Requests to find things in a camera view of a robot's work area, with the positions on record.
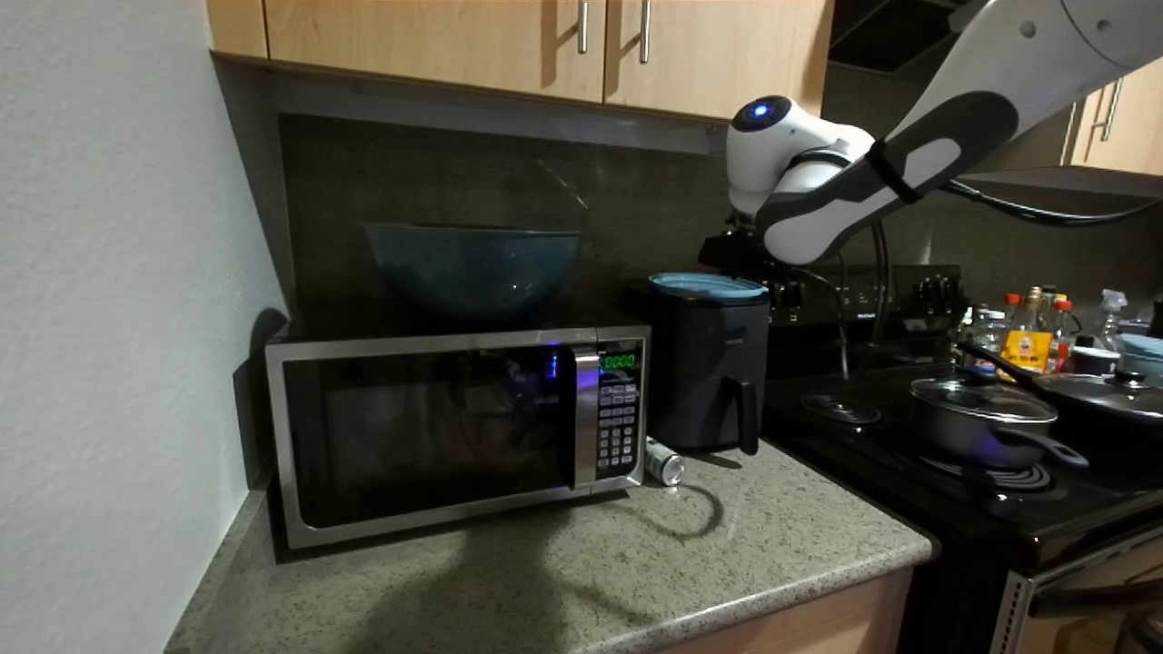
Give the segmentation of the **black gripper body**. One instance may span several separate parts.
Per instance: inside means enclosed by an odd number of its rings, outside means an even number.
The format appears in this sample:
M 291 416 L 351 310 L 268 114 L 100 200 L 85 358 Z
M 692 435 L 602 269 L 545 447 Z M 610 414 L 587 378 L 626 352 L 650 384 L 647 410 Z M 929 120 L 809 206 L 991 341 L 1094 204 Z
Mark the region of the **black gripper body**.
M 728 220 L 703 243 L 698 263 L 745 278 L 776 278 L 786 272 L 786 264 L 768 254 L 755 220 Z

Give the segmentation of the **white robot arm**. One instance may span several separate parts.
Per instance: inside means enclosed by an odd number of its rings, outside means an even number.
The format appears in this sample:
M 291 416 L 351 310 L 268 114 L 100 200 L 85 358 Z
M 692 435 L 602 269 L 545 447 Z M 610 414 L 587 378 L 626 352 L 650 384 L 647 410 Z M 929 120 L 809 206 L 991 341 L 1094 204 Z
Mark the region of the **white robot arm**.
M 703 263 L 735 277 L 813 264 L 1158 53 L 1163 0 L 984 0 L 882 139 L 786 95 L 751 99 L 728 122 L 729 220 Z

